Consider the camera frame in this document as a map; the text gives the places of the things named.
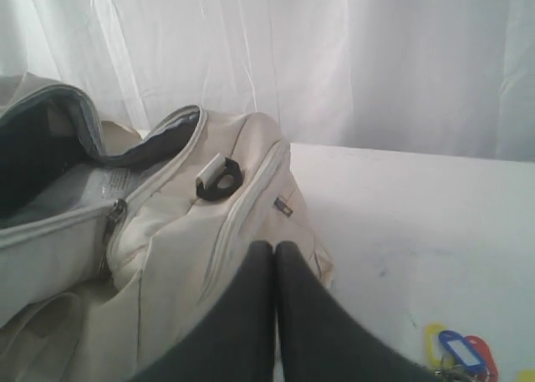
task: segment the bag strap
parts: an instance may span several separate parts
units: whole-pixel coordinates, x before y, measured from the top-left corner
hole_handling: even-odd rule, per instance
[[[81,329],[82,303],[75,294],[29,306],[0,329],[0,380],[59,382]]]

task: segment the blue key tag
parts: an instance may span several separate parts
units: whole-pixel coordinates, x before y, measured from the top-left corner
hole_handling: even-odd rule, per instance
[[[486,368],[485,360],[457,332],[443,330],[438,334],[438,340],[444,346],[444,349],[453,356],[456,363],[462,365],[466,371],[477,374]]]

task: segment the black strap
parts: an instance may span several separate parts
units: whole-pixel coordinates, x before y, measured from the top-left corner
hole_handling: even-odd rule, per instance
[[[225,176],[232,178],[232,184],[221,188],[218,184]],[[219,201],[234,194],[242,184],[243,174],[240,165],[230,158],[225,158],[225,168],[211,185],[206,187],[202,181],[197,184],[197,196],[205,201]]]

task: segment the white curtain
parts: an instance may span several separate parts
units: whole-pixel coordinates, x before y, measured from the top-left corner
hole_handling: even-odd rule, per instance
[[[202,104],[294,141],[535,160],[535,0],[0,0],[0,74],[148,129]]]

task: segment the zipper pull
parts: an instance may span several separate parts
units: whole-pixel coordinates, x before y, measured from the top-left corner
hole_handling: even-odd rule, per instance
[[[126,201],[122,198],[115,201],[113,208],[106,216],[106,224],[104,226],[104,234],[102,236],[102,257],[99,263],[99,279],[108,279],[111,276],[111,270],[106,261],[106,252],[108,250],[108,244],[110,243],[111,236],[114,234],[115,228],[123,220],[126,215],[127,209]]]

